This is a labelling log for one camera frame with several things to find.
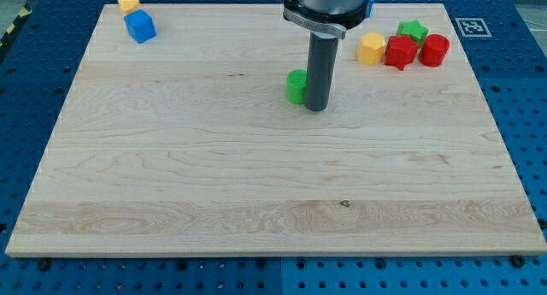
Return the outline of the small blue block behind arm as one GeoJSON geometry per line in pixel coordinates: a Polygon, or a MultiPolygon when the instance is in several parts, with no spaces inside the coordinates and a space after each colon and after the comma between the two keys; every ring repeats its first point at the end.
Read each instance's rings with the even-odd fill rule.
{"type": "Polygon", "coordinates": [[[373,5],[374,5],[374,0],[369,0],[367,10],[366,10],[366,14],[365,14],[366,19],[370,18],[370,16],[371,16],[372,10],[373,10],[373,5]]]}

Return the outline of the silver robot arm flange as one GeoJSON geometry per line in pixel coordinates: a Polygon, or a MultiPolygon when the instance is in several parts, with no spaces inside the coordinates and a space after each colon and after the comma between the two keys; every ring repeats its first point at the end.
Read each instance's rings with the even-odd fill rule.
{"type": "Polygon", "coordinates": [[[373,0],[284,0],[283,18],[311,32],[344,39],[368,18],[373,0]]]}

